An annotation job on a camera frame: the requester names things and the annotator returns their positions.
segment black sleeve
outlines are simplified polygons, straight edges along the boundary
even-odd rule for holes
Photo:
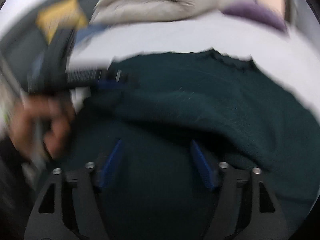
[[[23,238],[32,209],[32,189],[26,183],[21,164],[26,162],[9,138],[0,141],[0,224]]]

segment silver bolt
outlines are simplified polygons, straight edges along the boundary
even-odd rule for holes
[[[262,170],[259,169],[259,168],[253,168],[252,172],[255,173],[255,174],[261,174]]]
[[[56,168],[56,169],[54,169],[53,171],[52,171],[52,173],[54,174],[54,175],[58,175],[58,174],[60,174],[62,172],[62,169],[60,169],[60,168]]]
[[[229,164],[228,163],[225,163],[225,162],[220,162],[219,163],[219,167],[222,168],[222,169],[226,169],[229,167]]]
[[[89,163],[86,163],[86,164],[85,164],[85,167],[86,167],[87,169],[93,169],[93,168],[95,167],[95,164],[94,164],[93,162],[89,162]]]

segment green garment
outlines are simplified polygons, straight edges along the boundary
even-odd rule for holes
[[[240,169],[260,167],[292,232],[320,182],[320,128],[312,114],[254,62],[201,53],[137,56],[111,68],[139,88],[94,93],[74,124],[63,170],[83,167],[123,141],[124,160],[102,193],[117,239],[200,239],[217,196],[201,182],[192,139]]]

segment purple object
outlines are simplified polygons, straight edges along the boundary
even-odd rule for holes
[[[253,1],[236,1],[227,6],[223,14],[247,18],[259,23],[272,26],[282,32],[287,32],[284,20],[263,5]]]

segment crumpled beige fabric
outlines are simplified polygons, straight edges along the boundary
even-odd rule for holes
[[[91,23],[174,21],[217,9],[224,0],[99,0]]]

